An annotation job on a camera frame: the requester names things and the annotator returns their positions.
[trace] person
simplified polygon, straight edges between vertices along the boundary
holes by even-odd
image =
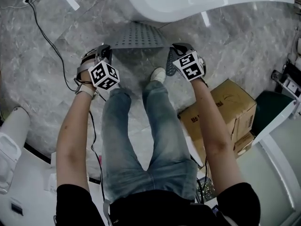
[[[244,225],[260,222],[260,203],[239,171],[226,124],[204,81],[191,82],[199,109],[219,212],[196,197],[197,165],[191,159],[181,123],[157,68],[143,90],[154,150],[144,171],[128,137],[131,98],[114,89],[103,109],[103,186],[110,200],[110,221],[123,225]],[[91,81],[87,71],[82,80]],[[104,225],[89,194],[86,171],[87,122],[92,97],[77,94],[57,140],[57,225]]]

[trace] blue jeans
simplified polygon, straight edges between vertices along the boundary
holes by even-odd
[[[124,89],[114,89],[103,110],[103,187],[111,202],[130,194],[166,190],[188,200],[196,194],[197,165],[190,153],[181,123],[159,81],[143,91],[154,151],[143,170],[128,138],[131,98]]]

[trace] glass panel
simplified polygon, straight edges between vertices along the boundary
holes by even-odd
[[[260,144],[238,158],[240,170],[261,203],[261,226],[281,225],[292,213],[286,190]]]
[[[301,185],[301,117],[287,119],[270,134],[290,163]]]

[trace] jeans crotch seam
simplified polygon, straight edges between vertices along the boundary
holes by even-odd
[[[156,186],[155,186],[155,180],[154,180],[154,177],[152,176],[152,174],[150,172],[147,172],[151,178],[151,181],[152,181],[152,184],[154,186],[154,190],[156,190]]]

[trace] black sleeve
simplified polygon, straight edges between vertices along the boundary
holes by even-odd
[[[75,185],[57,188],[56,225],[99,225],[103,220],[92,202],[90,193]]]
[[[258,226],[260,222],[260,202],[248,183],[239,183],[227,188],[217,196],[218,209],[237,225]]]

